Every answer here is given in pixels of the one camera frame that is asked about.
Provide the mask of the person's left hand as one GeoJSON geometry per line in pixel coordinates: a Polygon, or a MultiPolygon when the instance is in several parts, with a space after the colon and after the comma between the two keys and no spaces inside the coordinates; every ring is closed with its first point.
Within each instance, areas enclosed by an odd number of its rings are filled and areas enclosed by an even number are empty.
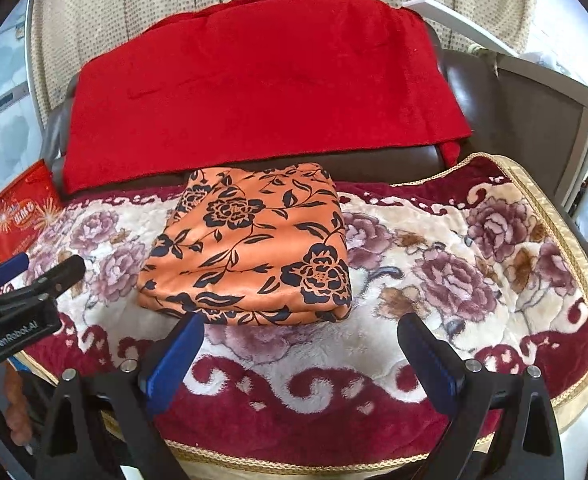
{"type": "Polygon", "coordinates": [[[9,362],[6,362],[3,391],[9,402],[4,418],[6,426],[10,430],[11,439],[18,446],[29,444],[29,441],[32,440],[32,423],[28,414],[26,396],[23,392],[23,381],[20,374],[9,362]]]}

